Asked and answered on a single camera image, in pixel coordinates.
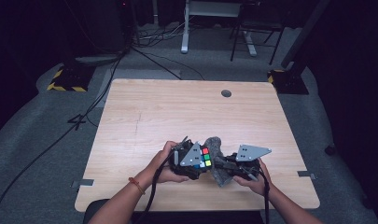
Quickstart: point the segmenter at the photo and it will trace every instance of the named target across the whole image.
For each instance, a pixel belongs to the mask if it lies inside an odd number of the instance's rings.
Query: gray carpet floor
[[[181,35],[139,50],[186,65],[148,55],[168,69],[179,71],[182,79],[200,80],[197,73],[200,72],[206,80],[265,82],[268,71],[281,68],[280,62],[299,32],[300,29],[286,30],[273,65],[268,65],[272,49],[257,47],[258,56],[251,57],[244,45],[238,46],[234,61],[230,62],[232,40],[229,40],[230,30],[225,28],[193,30],[188,54],[180,53]],[[47,91],[59,66],[56,64],[40,77],[37,81],[39,94],[0,131],[0,196],[30,161],[71,127],[72,124],[67,123],[69,119],[86,112],[102,89],[111,67],[96,68],[87,92]],[[133,70],[158,71],[140,78],[167,76],[165,73],[160,76],[163,69],[131,50],[121,60],[117,74],[124,76]],[[360,185],[342,159],[324,152],[332,143],[329,121],[311,71],[306,69],[302,78],[309,95],[280,94],[278,97],[308,171],[317,176],[314,185],[320,207],[310,212],[325,223],[378,223],[372,210],[362,205]],[[72,189],[71,184],[83,176],[97,131],[95,125],[102,112],[101,106],[95,107],[85,118],[86,123],[68,133],[18,179],[0,205],[0,223],[82,222],[84,214],[75,210],[77,190]],[[283,223],[274,210],[271,211],[271,223]]]

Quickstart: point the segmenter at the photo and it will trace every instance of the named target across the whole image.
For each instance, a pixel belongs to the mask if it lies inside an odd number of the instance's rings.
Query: bracelet
[[[135,184],[135,185],[138,187],[139,191],[140,191],[143,195],[145,195],[145,191],[142,189],[142,187],[140,187],[139,182],[137,182],[135,179],[133,179],[133,177],[128,178],[128,180],[130,181],[130,183]]]

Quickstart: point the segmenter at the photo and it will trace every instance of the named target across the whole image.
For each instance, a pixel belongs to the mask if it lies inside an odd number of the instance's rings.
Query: wooden table
[[[231,97],[221,95],[223,90]],[[180,81],[115,79],[92,146],[76,210],[85,211],[99,199],[111,198],[144,169],[167,140],[179,142],[186,135],[204,143],[221,138],[225,156],[237,152],[240,144],[268,147],[262,157],[272,181],[304,208],[317,208],[317,198],[282,106],[270,83],[227,81]],[[136,211],[143,211],[151,189]],[[230,182],[219,188],[210,173],[199,180],[164,183],[150,211],[259,210],[261,196]]]

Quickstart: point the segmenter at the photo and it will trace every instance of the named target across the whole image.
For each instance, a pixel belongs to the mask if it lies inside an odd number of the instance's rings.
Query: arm
[[[270,182],[269,199],[273,207],[278,211],[286,223],[322,223],[296,203],[291,201],[279,188],[271,181],[265,164],[260,161],[261,169]],[[250,187],[253,192],[264,195],[264,178],[259,175],[259,181],[248,181],[239,176],[233,178],[239,185]]]
[[[168,157],[171,148],[176,146],[175,142],[167,142],[163,150],[159,151],[150,164],[134,179],[139,182],[143,190],[151,186],[151,182],[156,170],[162,162]],[[188,177],[175,175],[170,169],[164,169],[161,172],[158,183],[167,181],[183,182],[189,180]],[[135,184],[128,183],[115,196],[113,196],[90,220],[90,224],[94,223],[128,223],[136,204],[139,202],[142,193]]]

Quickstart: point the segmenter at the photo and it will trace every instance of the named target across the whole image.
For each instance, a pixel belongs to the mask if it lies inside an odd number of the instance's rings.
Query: black chair
[[[285,21],[289,14],[289,10],[278,4],[280,1],[259,0],[247,1],[241,4],[237,23],[231,31],[230,38],[234,34],[234,46],[232,48],[231,58],[234,57],[237,38],[240,31],[267,33],[268,37],[262,44],[246,43],[247,45],[257,45],[265,47],[274,47],[273,56],[270,64],[273,63],[273,57],[278,49],[279,42],[285,30]],[[266,45],[274,32],[279,32],[278,40],[275,45]]]

